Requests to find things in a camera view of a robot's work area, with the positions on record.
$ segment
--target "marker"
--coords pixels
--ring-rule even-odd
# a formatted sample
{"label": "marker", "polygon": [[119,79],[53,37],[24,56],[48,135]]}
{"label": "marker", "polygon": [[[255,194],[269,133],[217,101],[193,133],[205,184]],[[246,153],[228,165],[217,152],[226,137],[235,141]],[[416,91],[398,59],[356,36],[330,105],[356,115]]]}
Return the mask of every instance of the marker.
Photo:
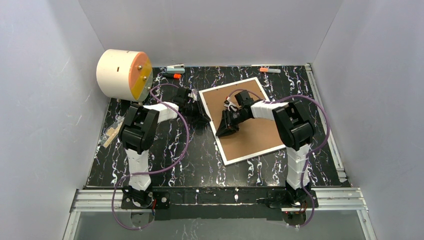
{"label": "marker", "polygon": [[170,78],[170,79],[180,79],[181,74],[163,73],[162,77]]}
{"label": "marker", "polygon": [[261,67],[261,68],[259,68],[259,72],[261,72],[261,73],[279,74],[279,73],[281,73],[281,70],[280,69],[275,69],[275,68]]}

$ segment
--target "white frame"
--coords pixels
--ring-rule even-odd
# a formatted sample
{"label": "white frame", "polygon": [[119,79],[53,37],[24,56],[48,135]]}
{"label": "white frame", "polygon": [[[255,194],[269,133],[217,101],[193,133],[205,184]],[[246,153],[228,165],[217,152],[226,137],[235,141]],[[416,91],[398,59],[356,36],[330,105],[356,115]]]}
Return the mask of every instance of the white frame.
{"label": "white frame", "polygon": [[[210,116],[211,113],[209,112],[208,105],[206,105],[206,101],[205,101],[205,97],[203,96],[203,93],[213,91],[213,90],[216,90],[216,89],[220,89],[220,88],[225,88],[225,87],[236,85],[236,84],[249,82],[249,81],[252,81],[252,80],[256,81],[257,85],[259,86],[260,90],[263,93],[263,96],[265,97],[265,99],[267,101],[269,101],[270,99],[268,98],[264,88],[262,87],[261,83],[259,82],[259,79],[257,77],[252,77],[252,78],[248,78],[248,79],[245,79],[245,80],[235,81],[233,83],[228,83],[228,84],[224,84],[224,85],[221,85],[221,86],[216,86],[216,87],[212,87],[212,88],[208,88],[208,89],[199,91],[200,99],[201,99],[201,102],[204,106],[204,109],[206,110],[207,115]],[[224,163],[224,166],[228,166],[230,164],[235,164],[235,163],[238,163],[238,162],[241,162],[241,161],[244,161],[244,160],[248,160],[248,159],[251,159],[251,158],[255,158],[257,156],[261,156],[261,155],[264,155],[264,154],[272,153],[272,152],[284,149],[286,147],[286,145],[282,144],[282,145],[271,147],[271,148],[268,148],[266,150],[258,151],[258,152],[255,152],[255,153],[252,153],[252,154],[249,154],[249,155],[241,156],[241,157],[238,157],[238,158],[235,158],[235,159],[232,159],[232,160],[227,160],[227,157],[225,156],[225,153],[224,153],[223,146],[221,145],[221,141],[216,136],[217,131],[215,130],[214,122],[210,121],[209,123],[210,123],[210,127],[212,128],[213,137],[215,138],[216,145],[218,146],[219,153],[221,154],[221,158],[222,158],[222,161]]]}

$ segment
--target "purple cable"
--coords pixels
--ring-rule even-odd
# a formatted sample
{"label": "purple cable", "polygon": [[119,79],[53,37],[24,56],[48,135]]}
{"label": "purple cable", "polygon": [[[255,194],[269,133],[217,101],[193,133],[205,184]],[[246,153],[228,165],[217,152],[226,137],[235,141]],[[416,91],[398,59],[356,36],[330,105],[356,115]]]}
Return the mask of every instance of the purple cable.
{"label": "purple cable", "polygon": [[231,97],[231,95],[233,95],[233,93],[235,93],[235,92],[237,92],[237,91],[245,91],[245,90],[246,90],[248,93],[253,94],[253,95],[254,95],[255,97],[257,97],[258,99],[262,100],[262,98],[261,98],[258,94],[254,93],[254,92],[252,92],[252,91],[250,91],[250,90],[247,90],[247,89],[241,89],[241,88],[236,89],[236,90],[234,90],[234,91],[230,92],[230,94],[228,94],[228,97]]}
{"label": "purple cable", "polygon": [[310,217],[307,219],[307,221],[304,224],[300,225],[300,227],[304,227],[304,226],[306,226],[311,221],[312,217],[314,216],[314,213],[315,213],[315,202],[314,202],[314,198],[312,197],[311,193],[309,193],[308,190],[305,188],[303,179],[304,179],[304,176],[305,176],[306,168],[308,167],[309,157],[314,152],[317,152],[320,149],[322,149],[327,144],[327,141],[329,140],[329,136],[330,136],[330,123],[329,123],[329,117],[328,117],[326,111],[324,111],[323,106],[321,106],[317,101],[315,101],[314,99],[312,99],[310,97],[307,97],[307,96],[304,96],[304,95],[293,95],[293,96],[284,97],[284,98],[282,98],[280,100],[275,101],[274,103],[281,103],[281,102],[287,101],[287,100],[289,100],[291,98],[307,99],[307,100],[311,101],[312,103],[314,103],[321,110],[322,114],[324,115],[325,123],[327,125],[327,133],[325,134],[324,141],[322,141],[322,143],[317,148],[312,149],[311,151],[309,151],[306,154],[305,165],[303,166],[302,175],[300,177],[300,186],[306,192],[306,194],[310,197],[310,200],[312,202],[312,212],[310,213]]}
{"label": "purple cable", "polygon": [[154,99],[156,99],[156,101],[157,101],[158,103],[161,103],[161,104],[165,105],[167,108],[169,108],[169,109],[171,109],[172,111],[176,112],[176,114],[178,114],[178,116],[181,118],[182,123],[184,124],[185,132],[187,133],[187,134],[186,134],[186,135],[187,135],[187,136],[186,136],[186,140],[185,140],[185,146],[184,146],[184,149],[182,150],[181,155],[178,157],[178,159],[177,159],[177,160],[176,160],[173,164],[171,164],[169,167],[166,167],[166,168],[164,168],[164,169],[157,170],[157,171],[146,171],[146,172],[135,172],[135,173],[130,173],[130,174],[128,174],[128,175],[123,176],[121,179],[119,179],[119,180],[115,183],[115,186],[114,186],[114,188],[113,188],[113,194],[112,194],[112,214],[113,214],[113,217],[115,218],[116,222],[117,222],[117,223],[118,223],[121,227],[123,227],[123,228],[125,228],[125,229],[128,229],[128,230],[141,230],[141,229],[144,229],[145,227],[147,227],[150,223],[148,223],[148,224],[146,224],[146,225],[144,225],[144,226],[140,226],[140,227],[129,227],[129,226],[124,225],[124,224],[123,224],[123,223],[122,223],[122,222],[118,219],[118,216],[117,216],[117,215],[116,215],[116,213],[115,213],[115,208],[114,208],[114,199],[115,199],[115,193],[117,192],[117,188],[118,188],[119,184],[121,184],[121,183],[122,183],[125,179],[129,178],[130,176],[160,174],[160,173],[163,173],[163,172],[166,172],[166,171],[168,171],[168,170],[172,169],[172,168],[173,168],[173,167],[175,167],[175,166],[176,166],[179,162],[181,162],[181,159],[183,159],[184,155],[185,155],[185,154],[186,154],[186,152],[187,152],[187,147],[189,146],[189,140],[190,140],[189,126],[187,125],[187,122],[186,122],[186,120],[184,119],[183,115],[181,115],[181,113],[179,113],[179,112],[178,112],[178,110],[176,110],[176,109],[175,109],[175,108],[173,108],[172,106],[170,106],[170,105],[168,105],[168,104],[164,103],[162,100],[160,100],[159,98],[157,98],[157,97],[153,94],[153,90],[155,90],[155,89],[159,88],[160,86],[173,86],[173,87],[175,87],[175,88],[178,88],[178,86],[176,86],[176,85],[174,85],[174,84],[171,84],[171,83],[163,83],[163,84],[159,84],[159,85],[157,85],[157,86],[153,87],[153,88],[150,90],[150,95],[151,95]]}

